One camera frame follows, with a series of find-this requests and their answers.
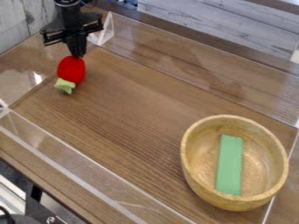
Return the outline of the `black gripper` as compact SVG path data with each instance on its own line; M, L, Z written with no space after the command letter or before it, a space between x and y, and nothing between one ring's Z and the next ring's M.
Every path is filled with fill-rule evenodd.
M87 51L87 35L103 30L103 15L96 12L81 12L74 21L64 21L58 15L41 29L42 43L49 46L65 42L73 57L84 56Z

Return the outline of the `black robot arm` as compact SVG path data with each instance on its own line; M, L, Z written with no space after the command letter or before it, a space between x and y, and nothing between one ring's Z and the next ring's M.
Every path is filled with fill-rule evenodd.
M56 18L40 29L42 43L50 46L64 43L74 58L87 52L88 35L104 29L103 15L97 12L83 12L81 0L53 0Z

